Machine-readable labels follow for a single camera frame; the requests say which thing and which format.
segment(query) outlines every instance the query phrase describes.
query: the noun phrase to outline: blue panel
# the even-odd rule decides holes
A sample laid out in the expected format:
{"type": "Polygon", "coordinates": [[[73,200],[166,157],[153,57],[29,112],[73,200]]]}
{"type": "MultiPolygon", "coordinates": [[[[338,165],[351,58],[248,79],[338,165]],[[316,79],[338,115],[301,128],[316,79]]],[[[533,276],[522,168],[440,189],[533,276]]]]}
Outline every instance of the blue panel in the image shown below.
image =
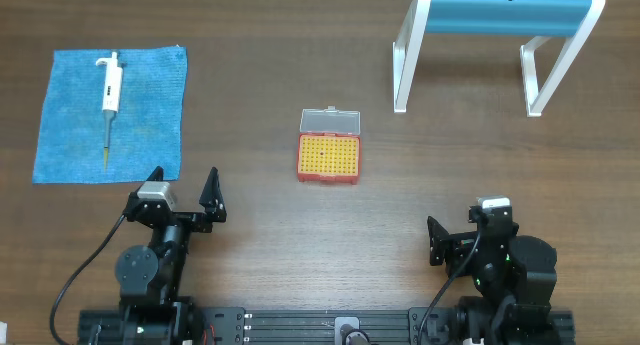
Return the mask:
{"type": "Polygon", "coordinates": [[[573,36],[591,0],[431,0],[426,32],[573,36]]]}

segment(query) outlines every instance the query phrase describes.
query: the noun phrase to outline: wooden table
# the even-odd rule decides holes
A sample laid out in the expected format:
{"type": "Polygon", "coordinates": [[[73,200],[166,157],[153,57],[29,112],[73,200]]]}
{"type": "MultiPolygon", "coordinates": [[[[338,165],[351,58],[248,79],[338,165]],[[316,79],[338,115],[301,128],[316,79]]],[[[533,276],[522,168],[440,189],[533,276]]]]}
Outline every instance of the wooden table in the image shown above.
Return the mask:
{"type": "MultiPolygon", "coordinates": [[[[476,196],[505,194],[521,234],[558,251],[552,304],[580,344],[637,342],[640,323],[640,4],[603,16],[539,119],[525,116],[526,39],[428,35],[407,114],[392,112],[391,42],[411,0],[0,0],[0,320],[51,343],[60,288],[137,184],[32,185],[53,50],[180,44],[189,55],[181,209],[211,166],[229,221],[192,239],[182,294],[204,306],[406,309],[446,280],[426,219],[472,229],[476,196]],[[303,108],[362,114],[357,186],[299,183],[303,108]]],[[[537,53],[546,75],[560,42],[537,53]]],[[[114,264],[150,231],[126,223],[73,284],[57,326],[118,302],[114,264]]],[[[477,294],[459,279],[442,305],[477,294]]]]}

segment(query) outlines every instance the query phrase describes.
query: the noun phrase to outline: blue towel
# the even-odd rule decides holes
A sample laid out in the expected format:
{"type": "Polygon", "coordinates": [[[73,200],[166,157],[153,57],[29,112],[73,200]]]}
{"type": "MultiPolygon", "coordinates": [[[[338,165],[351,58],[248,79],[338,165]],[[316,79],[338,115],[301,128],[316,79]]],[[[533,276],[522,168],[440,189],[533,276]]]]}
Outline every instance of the blue towel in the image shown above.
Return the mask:
{"type": "Polygon", "coordinates": [[[42,109],[34,183],[99,184],[142,181],[164,168],[180,175],[180,125],[187,78],[187,51],[172,46],[119,50],[125,63],[120,109],[111,124],[104,170],[102,94],[106,66],[96,60],[111,50],[54,52],[42,109]]]}

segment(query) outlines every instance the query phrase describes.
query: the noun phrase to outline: white frame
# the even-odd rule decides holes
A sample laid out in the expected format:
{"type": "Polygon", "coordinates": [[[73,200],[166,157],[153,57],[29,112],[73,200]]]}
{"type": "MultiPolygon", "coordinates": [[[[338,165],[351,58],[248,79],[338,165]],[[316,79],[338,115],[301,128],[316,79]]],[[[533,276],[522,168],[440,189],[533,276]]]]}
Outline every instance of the white frame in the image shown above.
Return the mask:
{"type": "MultiPolygon", "coordinates": [[[[536,36],[520,47],[522,80],[524,85],[527,116],[539,117],[569,66],[591,34],[591,30],[602,14],[605,0],[591,0],[591,7],[575,35],[566,39],[549,77],[538,90],[534,52],[550,37],[536,36]]],[[[422,38],[427,27],[431,0],[413,0],[404,18],[400,33],[393,43],[393,111],[407,112],[407,100],[411,90],[413,74],[418,62],[422,38]]]]}

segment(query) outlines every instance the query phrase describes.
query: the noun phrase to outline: transparent lid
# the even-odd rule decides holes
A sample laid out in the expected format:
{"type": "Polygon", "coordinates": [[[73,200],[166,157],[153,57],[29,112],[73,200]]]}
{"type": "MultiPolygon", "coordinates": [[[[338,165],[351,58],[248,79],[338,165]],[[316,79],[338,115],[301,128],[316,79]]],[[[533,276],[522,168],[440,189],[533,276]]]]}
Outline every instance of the transparent lid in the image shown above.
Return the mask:
{"type": "Polygon", "coordinates": [[[300,132],[360,135],[360,112],[340,111],[335,106],[326,110],[304,109],[300,132]]]}

